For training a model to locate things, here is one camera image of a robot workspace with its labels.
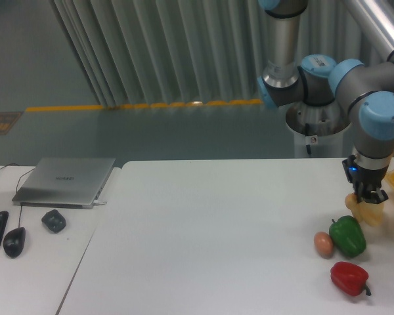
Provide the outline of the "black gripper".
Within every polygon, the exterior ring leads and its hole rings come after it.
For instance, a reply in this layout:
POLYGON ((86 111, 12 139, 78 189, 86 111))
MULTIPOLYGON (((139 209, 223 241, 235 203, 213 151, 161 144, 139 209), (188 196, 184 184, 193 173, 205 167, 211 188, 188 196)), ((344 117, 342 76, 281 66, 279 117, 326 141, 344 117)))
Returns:
POLYGON ((388 166, 381 169, 364 168, 355 161, 355 155, 350 155, 342 161, 345 176, 352 184, 357 203, 381 204, 389 199, 382 190, 382 180, 387 173, 388 166))

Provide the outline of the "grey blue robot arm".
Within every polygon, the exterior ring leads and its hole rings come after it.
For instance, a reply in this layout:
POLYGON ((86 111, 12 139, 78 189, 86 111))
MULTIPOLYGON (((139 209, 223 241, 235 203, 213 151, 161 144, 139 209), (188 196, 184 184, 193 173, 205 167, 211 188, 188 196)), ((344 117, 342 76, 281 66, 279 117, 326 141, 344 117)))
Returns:
POLYGON ((382 180, 394 153, 394 9, 387 1, 345 1, 344 6, 383 58, 365 66, 360 60, 340 63, 311 55, 296 64, 299 19, 306 1, 260 1, 271 22, 273 45, 258 78, 268 108, 303 102, 325 107, 333 102, 355 128, 353 153, 343 168, 360 202, 387 200, 382 180))

